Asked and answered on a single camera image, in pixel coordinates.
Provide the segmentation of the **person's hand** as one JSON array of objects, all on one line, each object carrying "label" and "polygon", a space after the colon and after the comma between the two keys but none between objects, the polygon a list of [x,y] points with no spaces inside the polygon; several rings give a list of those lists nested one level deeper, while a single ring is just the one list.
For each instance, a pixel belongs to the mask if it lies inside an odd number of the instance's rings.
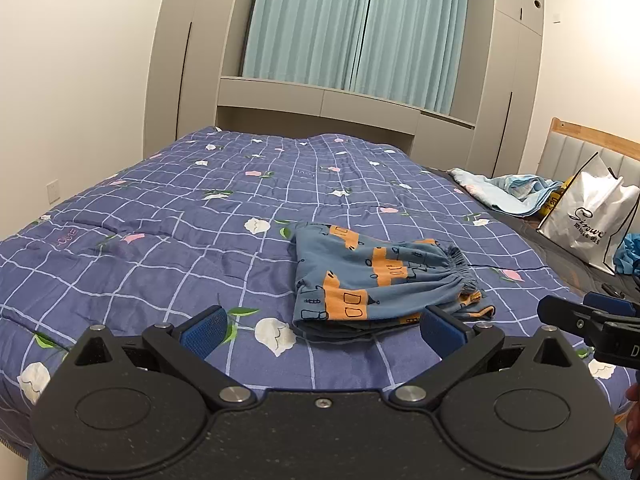
[{"label": "person's hand", "polygon": [[634,468],[639,466],[640,455],[640,403],[638,382],[627,390],[626,398],[634,402],[634,406],[629,411],[626,419],[625,467],[628,470],[634,470]]}]

